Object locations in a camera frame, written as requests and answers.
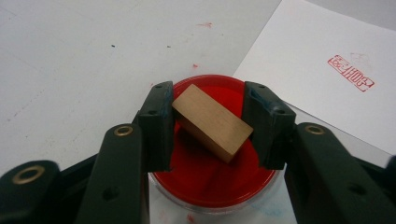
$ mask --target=red ink pad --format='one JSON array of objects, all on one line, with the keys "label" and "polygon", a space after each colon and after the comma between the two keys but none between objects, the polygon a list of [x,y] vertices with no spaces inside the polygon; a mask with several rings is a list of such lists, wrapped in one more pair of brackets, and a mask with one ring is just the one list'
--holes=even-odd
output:
[{"label": "red ink pad", "polygon": [[[241,117],[244,82],[219,75],[191,77],[174,86],[175,99],[194,84]],[[194,139],[177,123],[171,172],[153,173],[159,189],[176,203],[189,208],[226,208],[241,204],[262,191],[276,171],[259,167],[257,153],[248,139],[227,164]]]}]

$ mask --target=white table surface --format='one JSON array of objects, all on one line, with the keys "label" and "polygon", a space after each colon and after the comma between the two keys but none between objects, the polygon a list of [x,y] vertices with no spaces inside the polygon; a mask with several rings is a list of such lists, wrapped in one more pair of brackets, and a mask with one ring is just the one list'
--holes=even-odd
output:
[{"label": "white table surface", "polygon": [[[34,160],[62,170],[97,153],[156,83],[233,75],[279,2],[0,0],[0,175]],[[284,181],[222,216],[149,193],[151,223],[295,223]]]}]

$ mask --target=red stamp imprint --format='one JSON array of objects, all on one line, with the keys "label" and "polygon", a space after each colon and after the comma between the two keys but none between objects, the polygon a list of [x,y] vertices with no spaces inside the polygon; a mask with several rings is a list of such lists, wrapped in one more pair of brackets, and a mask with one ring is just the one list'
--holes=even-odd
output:
[{"label": "red stamp imprint", "polygon": [[370,78],[365,77],[361,71],[353,67],[352,64],[347,62],[347,60],[340,55],[335,55],[330,58],[327,63],[361,91],[367,91],[375,84]]}]

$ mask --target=light wood block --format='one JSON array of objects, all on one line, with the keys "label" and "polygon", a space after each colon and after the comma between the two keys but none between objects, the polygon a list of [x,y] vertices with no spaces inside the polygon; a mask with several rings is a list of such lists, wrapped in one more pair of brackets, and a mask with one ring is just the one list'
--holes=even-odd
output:
[{"label": "light wood block", "polygon": [[253,129],[195,85],[172,104],[178,123],[221,160],[229,163]]}]

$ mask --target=red ink speck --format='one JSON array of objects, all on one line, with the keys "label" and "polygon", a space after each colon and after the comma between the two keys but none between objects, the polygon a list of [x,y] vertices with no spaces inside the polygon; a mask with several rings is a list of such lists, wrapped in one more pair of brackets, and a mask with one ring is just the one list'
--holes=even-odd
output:
[{"label": "red ink speck", "polygon": [[189,223],[195,223],[195,219],[194,219],[194,217],[192,216],[192,214],[188,214],[188,215],[187,215],[187,220],[189,221]]},{"label": "red ink speck", "polygon": [[213,23],[212,22],[205,22],[205,23],[201,23],[201,24],[197,24],[198,26],[204,26],[206,28],[212,28]]}]

